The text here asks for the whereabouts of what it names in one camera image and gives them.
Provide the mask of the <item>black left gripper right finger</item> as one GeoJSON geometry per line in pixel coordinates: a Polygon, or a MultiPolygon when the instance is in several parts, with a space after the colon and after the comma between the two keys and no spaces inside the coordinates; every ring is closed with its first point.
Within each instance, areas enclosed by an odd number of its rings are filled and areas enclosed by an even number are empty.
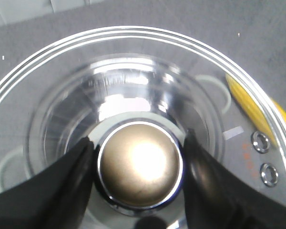
{"type": "Polygon", "coordinates": [[[189,129],[182,149],[190,229],[286,229],[286,207],[262,195],[214,159],[189,129]]]}

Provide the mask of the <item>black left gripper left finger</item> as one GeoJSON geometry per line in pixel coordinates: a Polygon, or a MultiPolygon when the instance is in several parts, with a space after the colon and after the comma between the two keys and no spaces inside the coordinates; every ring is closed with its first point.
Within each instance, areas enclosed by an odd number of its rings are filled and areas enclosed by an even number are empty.
{"type": "Polygon", "coordinates": [[[77,229],[89,202],[94,145],[82,138],[29,180],[0,193],[0,229],[77,229]]]}

